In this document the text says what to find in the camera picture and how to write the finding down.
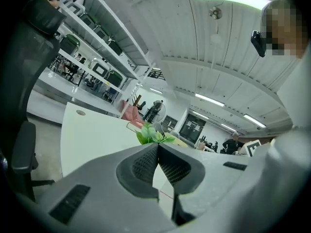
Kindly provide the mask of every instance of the curved desk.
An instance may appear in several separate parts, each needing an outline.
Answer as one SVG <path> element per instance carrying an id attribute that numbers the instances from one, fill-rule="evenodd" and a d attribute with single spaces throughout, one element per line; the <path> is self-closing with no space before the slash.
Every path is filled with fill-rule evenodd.
<path id="1" fill-rule="evenodd" d="M 136 134 L 126 127 L 128 123 L 67 103 L 60 143 L 63 176 L 97 157 L 140 145 Z"/>

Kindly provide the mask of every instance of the white ceiling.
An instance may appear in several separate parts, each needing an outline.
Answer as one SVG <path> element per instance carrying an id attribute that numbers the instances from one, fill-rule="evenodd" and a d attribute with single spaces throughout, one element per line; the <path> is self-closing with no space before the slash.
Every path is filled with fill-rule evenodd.
<path id="1" fill-rule="evenodd" d="M 250 42 L 252 31 L 259 30 L 258 9 L 219 0 L 105 1 L 134 37 L 139 34 L 168 85 L 178 98 L 188 99 L 192 109 L 245 134 L 258 131 L 243 114 L 266 124 L 265 134 L 291 127 L 276 91 L 298 60 L 269 52 L 264 58 L 258 56 Z M 218 4 L 223 17 L 214 20 L 208 12 Z M 211 41 L 217 32 L 219 44 Z M 225 107 L 200 101 L 195 93 Z"/>

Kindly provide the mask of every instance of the black camera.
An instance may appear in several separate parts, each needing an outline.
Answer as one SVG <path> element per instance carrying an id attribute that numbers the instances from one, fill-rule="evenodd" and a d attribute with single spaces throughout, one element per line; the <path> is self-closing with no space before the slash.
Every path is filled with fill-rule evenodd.
<path id="1" fill-rule="evenodd" d="M 251 42 L 256 48 L 259 56 L 264 57 L 266 55 L 266 41 L 265 41 L 265 38 L 262 37 L 260 31 L 256 31 L 256 30 L 253 31 Z"/>

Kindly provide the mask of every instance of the green leaves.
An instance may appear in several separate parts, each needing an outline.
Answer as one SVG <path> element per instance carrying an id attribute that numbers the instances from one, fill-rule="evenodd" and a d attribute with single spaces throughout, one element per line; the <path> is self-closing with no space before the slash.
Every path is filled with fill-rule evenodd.
<path id="1" fill-rule="evenodd" d="M 150 123 L 145 123 L 141 128 L 141 132 L 136 132 L 136 137 L 140 144 L 144 145 L 147 143 L 172 143 L 174 142 L 174 137 L 163 136 L 160 132 L 157 132 Z"/>

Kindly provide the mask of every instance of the chair armrest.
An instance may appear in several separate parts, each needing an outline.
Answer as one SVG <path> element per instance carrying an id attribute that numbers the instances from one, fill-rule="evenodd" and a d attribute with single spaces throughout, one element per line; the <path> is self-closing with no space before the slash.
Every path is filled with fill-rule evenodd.
<path id="1" fill-rule="evenodd" d="M 12 170 L 16 174 L 30 173 L 35 154 L 35 125 L 24 121 L 19 129 L 12 151 Z"/>

